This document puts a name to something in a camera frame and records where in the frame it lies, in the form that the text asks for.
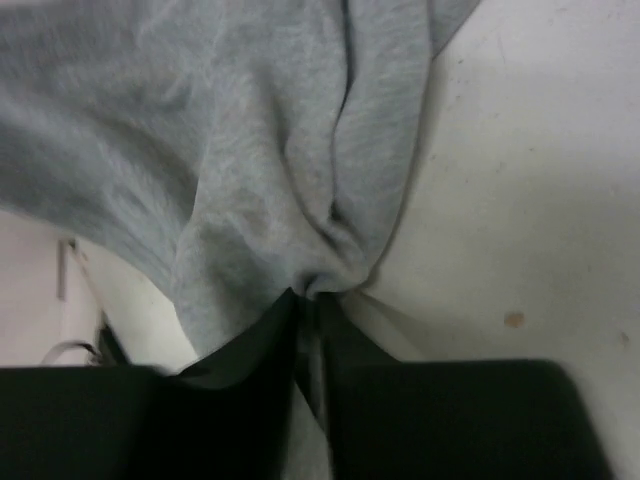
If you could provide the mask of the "grey tank top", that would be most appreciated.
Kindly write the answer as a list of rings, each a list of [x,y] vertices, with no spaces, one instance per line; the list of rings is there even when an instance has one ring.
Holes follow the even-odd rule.
[[[365,283],[433,57],[472,1],[33,1],[1,9],[1,206],[173,303],[196,358],[286,291]],[[281,479],[329,479],[308,325]]]

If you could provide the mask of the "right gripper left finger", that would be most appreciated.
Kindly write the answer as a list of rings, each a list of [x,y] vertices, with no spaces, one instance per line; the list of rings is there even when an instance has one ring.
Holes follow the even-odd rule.
[[[5,479],[281,479],[313,304],[284,292],[218,351],[156,367],[1,372]]]

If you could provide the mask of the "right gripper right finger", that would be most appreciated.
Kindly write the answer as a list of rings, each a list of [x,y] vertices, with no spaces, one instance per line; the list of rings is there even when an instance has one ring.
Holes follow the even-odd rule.
[[[610,479],[567,373],[545,360],[393,358],[322,295],[317,327],[338,479]]]

